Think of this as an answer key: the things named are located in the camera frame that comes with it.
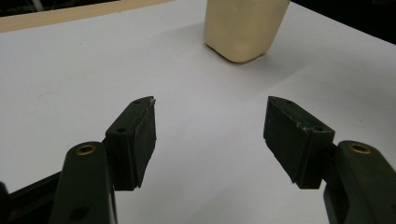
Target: beige block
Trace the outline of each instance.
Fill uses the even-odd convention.
[[[205,42],[226,59],[244,63],[271,46],[290,0],[208,0]]]

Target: white tabletop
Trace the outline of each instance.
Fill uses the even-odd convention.
[[[142,189],[117,192],[124,223],[328,223],[262,138],[267,97],[299,104],[396,167],[396,47],[290,4],[269,52],[228,63],[203,40],[205,1],[179,0],[0,34],[0,180],[9,191],[101,141],[132,101],[157,99]]]

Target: white table surface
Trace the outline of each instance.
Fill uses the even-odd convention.
[[[262,138],[267,97],[288,98],[377,147],[396,167],[396,47],[295,4],[269,52],[228,63],[204,44],[204,0],[0,34],[0,180],[9,191],[101,141],[132,100],[157,99],[142,189],[117,192],[124,223],[328,223]]]

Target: beige object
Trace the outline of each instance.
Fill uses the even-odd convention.
[[[290,0],[207,0],[205,42],[226,59],[244,63],[271,46]]]
[[[0,18],[0,32],[50,25],[64,21],[76,21],[89,17],[121,12],[139,7],[148,7],[174,0],[120,0],[85,7],[43,11]]]

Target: screw hole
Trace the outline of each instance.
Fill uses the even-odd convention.
[[[96,150],[95,146],[83,146],[83,147],[79,147],[76,150],[76,154],[78,154],[79,156],[84,156],[93,153],[95,150]]]
[[[314,130],[315,130],[315,131],[318,131],[318,132],[323,132],[323,129],[320,128],[320,127],[315,127]]]
[[[125,133],[126,130],[124,128],[117,129],[117,133]]]
[[[396,203],[393,203],[390,205],[390,209],[392,210],[392,212],[396,215]]]
[[[89,213],[90,213],[89,206],[80,206],[70,213],[69,219],[70,221],[80,221],[84,217],[86,217]]]
[[[355,152],[358,152],[361,154],[370,154],[371,153],[370,148],[362,146],[362,145],[350,145],[349,148],[354,150]]]

